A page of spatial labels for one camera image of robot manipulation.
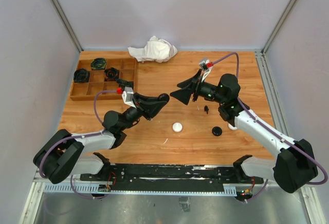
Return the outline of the black earbud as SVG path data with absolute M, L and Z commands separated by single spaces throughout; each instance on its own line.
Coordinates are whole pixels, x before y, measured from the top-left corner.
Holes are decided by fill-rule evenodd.
M 209 107 L 207 105 L 204 106 L 204 111 L 206 112 L 206 114 L 209 113 Z

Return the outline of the white round case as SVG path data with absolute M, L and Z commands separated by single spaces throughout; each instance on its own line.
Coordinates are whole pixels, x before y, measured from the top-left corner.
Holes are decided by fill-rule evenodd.
M 183 126 L 181 123 L 179 122 L 175 122 L 173 125 L 172 125 L 172 130 L 176 133 L 180 133 L 183 129 Z

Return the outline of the black round case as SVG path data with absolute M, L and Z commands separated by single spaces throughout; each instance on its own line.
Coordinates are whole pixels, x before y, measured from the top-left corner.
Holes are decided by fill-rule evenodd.
M 221 136 L 223 133 L 223 130 L 219 126 L 214 126 L 211 131 L 212 131 L 212 134 L 217 137 Z

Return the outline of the white earbud charging case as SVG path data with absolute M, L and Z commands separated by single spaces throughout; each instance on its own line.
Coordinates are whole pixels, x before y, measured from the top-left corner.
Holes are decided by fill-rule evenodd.
M 230 130 L 237 130 L 237 127 L 235 127 L 235 126 L 233 126 L 233 125 L 231 125 L 231 124 L 228 124 L 228 128 L 229 128 Z

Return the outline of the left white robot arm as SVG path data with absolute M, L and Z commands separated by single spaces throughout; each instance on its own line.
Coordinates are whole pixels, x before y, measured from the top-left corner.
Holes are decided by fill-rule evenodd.
M 119 147 L 126 134 L 124 130 L 137 125 L 140 118 L 152 120 L 169 102 L 168 94 L 147 97 L 134 92 L 123 92 L 129 107 L 123 112 L 110 110 L 101 120 L 102 130 L 73 134 L 66 129 L 57 131 L 37 152 L 33 163 L 39 175 L 53 184 L 73 175 L 86 175 L 103 181 L 110 176 L 111 163 L 98 151 Z

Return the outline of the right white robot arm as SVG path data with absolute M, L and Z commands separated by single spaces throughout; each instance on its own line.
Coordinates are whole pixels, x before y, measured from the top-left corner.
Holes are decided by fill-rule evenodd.
M 217 86 L 204 82 L 201 72 L 177 84 L 171 97 L 187 105 L 198 97 L 219 104 L 221 118 L 231 126 L 241 129 L 263 145 L 273 160 L 245 155 L 233 164 L 233 177 L 244 183 L 250 177 L 275 181 L 281 189 L 293 193 L 318 176 L 313 148 L 305 139 L 299 141 L 279 132 L 238 98 L 240 85 L 237 77 L 226 73 Z

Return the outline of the dark coiled band lower right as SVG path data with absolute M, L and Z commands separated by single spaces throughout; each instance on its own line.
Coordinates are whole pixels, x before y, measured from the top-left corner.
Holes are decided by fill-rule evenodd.
M 121 88 L 126 88 L 126 87 L 134 88 L 133 81 L 127 81 L 124 79 L 116 79 L 116 82 L 118 83 L 119 87 L 121 87 Z

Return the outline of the dark coiled band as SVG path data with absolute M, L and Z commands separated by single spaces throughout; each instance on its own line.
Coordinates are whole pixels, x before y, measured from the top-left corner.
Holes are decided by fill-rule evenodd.
M 116 79 L 116 82 L 118 83 L 119 87 L 121 87 L 121 88 L 126 88 L 126 87 L 134 88 L 133 81 L 127 81 L 124 79 Z
M 104 80 L 106 82 L 116 81 L 119 79 L 120 70 L 114 67 L 108 68 L 104 71 Z
M 107 65 L 107 59 L 105 58 L 95 58 L 90 64 L 92 70 L 104 70 Z
M 74 83 L 87 83 L 89 81 L 90 72 L 81 68 L 74 72 Z

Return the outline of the wooden compartment tray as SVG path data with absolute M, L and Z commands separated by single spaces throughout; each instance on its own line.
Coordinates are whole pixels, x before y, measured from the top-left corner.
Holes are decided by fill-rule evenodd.
M 100 91 L 106 91 L 102 93 L 99 100 L 117 100 L 121 98 L 121 95 L 116 92 L 119 87 L 116 81 L 106 82 L 104 80 L 104 71 L 108 68 L 114 67 L 120 70 L 119 79 L 134 82 L 134 91 L 137 91 L 137 76 L 138 76 L 138 64 L 137 61 L 130 58 L 105 58 L 107 59 L 107 65 L 105 70 L 92 70 L 90 67 L 91 62 L 95 58 L 79 60 L 76 70 L 85 68 L 90 72 L 89 81 L 87 83 L 74 83 L 70 90 L 70 98 L 73 101 L 92 101 L 96 94 Z

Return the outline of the crumpled white cloth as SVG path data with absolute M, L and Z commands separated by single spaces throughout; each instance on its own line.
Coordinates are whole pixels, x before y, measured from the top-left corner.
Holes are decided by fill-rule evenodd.
M 143 48 L 128 47 L 127 49 L 131 57 L 142 63 L 167 62 L 178 53 L 174 45 L 156 36 L 151 37 Z

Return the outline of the dark coiled band middle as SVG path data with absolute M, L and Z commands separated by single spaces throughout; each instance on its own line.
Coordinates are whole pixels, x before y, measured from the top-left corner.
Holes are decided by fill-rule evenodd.
M 106 82 L 116 81 L 119 79 L 120 70 L 114 67 L 108 68 L 104 71 L 104 80 Z

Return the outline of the dark coiled band top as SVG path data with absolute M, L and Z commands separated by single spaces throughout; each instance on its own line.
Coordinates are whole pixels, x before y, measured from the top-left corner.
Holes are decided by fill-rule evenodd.
M 107 59 L 105 58 L 95 58 L 90 64 L 92 70 L 104 70 L 107 65 Z

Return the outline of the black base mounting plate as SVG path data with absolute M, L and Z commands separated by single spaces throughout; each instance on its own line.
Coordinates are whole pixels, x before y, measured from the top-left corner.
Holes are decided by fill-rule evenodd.
M 111 163 L 99 175 L 82 174 L 81 181 L 107 182 L 124 191 L 220 191 L 225 183 L 252 182 L 232 166 Z

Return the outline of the dark coiled band left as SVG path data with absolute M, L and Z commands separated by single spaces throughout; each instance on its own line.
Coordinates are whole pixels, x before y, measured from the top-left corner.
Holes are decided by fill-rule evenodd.
M 90 72 L 81 68 L 74 72 L 74 83 L 87 83 L 89 81 Z

